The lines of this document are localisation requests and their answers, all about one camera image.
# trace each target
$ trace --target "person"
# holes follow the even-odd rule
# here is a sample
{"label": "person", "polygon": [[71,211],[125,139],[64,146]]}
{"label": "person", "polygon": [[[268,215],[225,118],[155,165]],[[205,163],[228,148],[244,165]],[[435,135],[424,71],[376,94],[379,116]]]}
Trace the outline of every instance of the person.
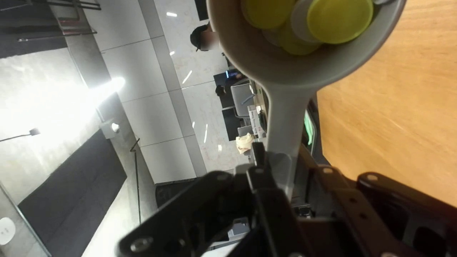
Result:
{"label": "person", "polygon": [[198,26],[189,35],[189,44],[196,48],[196,52],[209,51],[211,45],[215,44],[215,38],[211,31],[211,25]]}

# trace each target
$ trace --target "wooden surface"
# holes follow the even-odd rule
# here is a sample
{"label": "wooden surface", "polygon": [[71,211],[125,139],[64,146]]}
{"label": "wooden surface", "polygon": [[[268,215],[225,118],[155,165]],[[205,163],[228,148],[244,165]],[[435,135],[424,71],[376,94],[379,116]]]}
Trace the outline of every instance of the wooden surface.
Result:
{"label": "wooden surface", "polygon": [[408,0],[382,49],[318,92],[324,156],[457,208],[457,0]]}

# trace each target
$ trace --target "bright light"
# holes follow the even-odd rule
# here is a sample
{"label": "bright light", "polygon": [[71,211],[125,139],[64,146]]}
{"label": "bright light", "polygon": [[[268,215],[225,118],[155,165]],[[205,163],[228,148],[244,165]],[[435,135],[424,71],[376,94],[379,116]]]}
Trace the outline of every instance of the bright light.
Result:
{"label": "bright light", "polygon": [[117,123],[111,123],[111,131],[112,131],[114,133],[117,133],[117,132],[118,132],[118,125],[117,125]]}
{"label": "bright light", "polygon": [[204,138],[202,138],[202,143],[205,143],[205,141],[208,139],[208,125],[204,126]]}
{"label": "bright light", "polygon": [[176,14],[166,12],[168,18],[176,18]]}
{"label": "bright light", "polygon": [[181,85],[184,85],[186,81],[188,81],[188,78],[191,76],[191,71],[186,74],[186,76],[184,78],[184,81],[182,81],[182,84]]}
{"label": "bright light", "polygon": [[99,85],[98,88],[91,89],[91,98],[95,106],[99,106],[114,94],[118,94],[125,86],[124,78],[112,78],[111,82]]}

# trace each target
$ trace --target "wooden floor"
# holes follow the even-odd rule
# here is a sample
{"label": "wooden floor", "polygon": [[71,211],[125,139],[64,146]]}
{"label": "wooden floor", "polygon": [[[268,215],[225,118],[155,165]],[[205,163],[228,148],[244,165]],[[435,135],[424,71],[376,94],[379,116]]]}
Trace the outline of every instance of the wooden floor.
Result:
{"label": "wooden floor", "polygon": [[318,92],[324,156],[457,208],[457,0],[408,0],[382,49]]}

